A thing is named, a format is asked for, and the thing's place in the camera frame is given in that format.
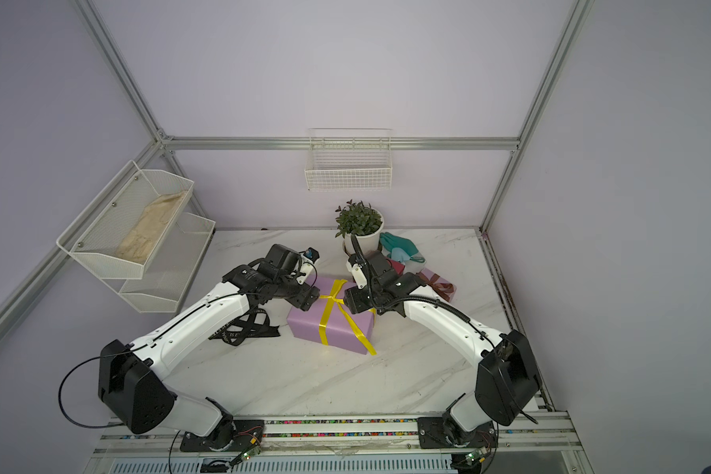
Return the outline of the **black lettered ribbon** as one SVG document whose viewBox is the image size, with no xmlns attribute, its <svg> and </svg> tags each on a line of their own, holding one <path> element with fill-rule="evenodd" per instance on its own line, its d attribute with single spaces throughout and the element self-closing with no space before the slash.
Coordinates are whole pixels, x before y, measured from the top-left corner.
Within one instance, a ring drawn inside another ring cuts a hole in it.
<svg viewBox="0 0 711 474">
<path fill-rule="evenodd" d="M 280 337 L 280 329 L 272 324 L 265 308 L 252 307 L 246 313 L 232 319 L 209 336 L 209 341 L 221 341 L 238 347 L 248 339 L 269 339 Z"/>
</svg>

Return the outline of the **large purple gift box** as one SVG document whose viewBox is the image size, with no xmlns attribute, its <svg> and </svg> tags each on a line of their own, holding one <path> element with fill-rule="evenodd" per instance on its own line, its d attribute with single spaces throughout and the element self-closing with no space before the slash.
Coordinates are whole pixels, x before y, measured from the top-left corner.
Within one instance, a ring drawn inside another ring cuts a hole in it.
<svg viewBox="0 0 711 474">
<path fill-rule="evenodd" d="M 297 339 L 339 348 L 361 355 L 376 356 L 371 343 L 376 311 L 351 312 L 343 300 L 345 290 L 356 286 L 343 278 L 320 276 L 314 284 L 318 300 L 307 310 L 292 308 L 288 327 Z"/>
</svg>

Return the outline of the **red gift box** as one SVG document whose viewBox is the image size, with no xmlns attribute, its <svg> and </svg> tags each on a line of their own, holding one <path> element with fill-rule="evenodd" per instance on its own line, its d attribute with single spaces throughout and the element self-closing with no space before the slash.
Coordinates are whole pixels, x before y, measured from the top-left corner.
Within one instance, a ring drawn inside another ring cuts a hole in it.
<svg viewBox="0 0 711 474">
<path fill-rule="evenodd" d="M 392 259 L 389 259 L 388 262 L 389 262 L 390 266 L 393 268 L 393 270 L 395 270 L 395 272 L 397 272 L 398 276 L 402 276 L 404 274 L 404 272 L 405 272 L 405 265 L 404 264 L 394 261 Z"/>
</svg>

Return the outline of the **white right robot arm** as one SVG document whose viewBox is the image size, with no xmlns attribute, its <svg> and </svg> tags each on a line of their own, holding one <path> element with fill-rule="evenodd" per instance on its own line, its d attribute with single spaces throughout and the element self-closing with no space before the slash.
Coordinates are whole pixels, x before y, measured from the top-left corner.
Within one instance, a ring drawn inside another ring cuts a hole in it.
<svg viewBox="0 0 711 474">
<path fill-rule="evenodd" d="M 383 254 L 365 254 L 357 238 L 352 245 L 347 267 L 355 286 L 345 292 L 349 310 L 373 309 L 379 315 L 396 312 L 432 331 L 476 368 L 470 391 L 440 417 L 447 444 L 467 446 L 480 428 L 509 426 L 525 412 L 542 386 L 525 334 L 484 325 L 445 300 L 425 276 L 398 274 Z"/>
</svg>

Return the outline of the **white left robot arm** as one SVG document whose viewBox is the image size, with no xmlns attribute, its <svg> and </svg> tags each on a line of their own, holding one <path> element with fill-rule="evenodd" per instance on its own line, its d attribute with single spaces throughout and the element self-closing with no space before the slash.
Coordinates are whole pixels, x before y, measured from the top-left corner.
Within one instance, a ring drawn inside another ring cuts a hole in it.
<svg viewBox="0 0 711 474">
<path fill-rule="evenodd" d="M 306 282 L 318 258 L 313 248 L 298 252 L 275 244 L 163 326 L 129 344 L 108 343 L 94 359 L 100 400 L 134 435 L 168 428 L 195 436 L 207 450 L 227 450 L 238 436 L 233 415 L 211 397 L 180 392 L 165 380 L 205 341 L 238 347 L 248 339 L 280 337 L 264 306 L 280 298 L 308 310 L 320 296 Z"/>
</svg>

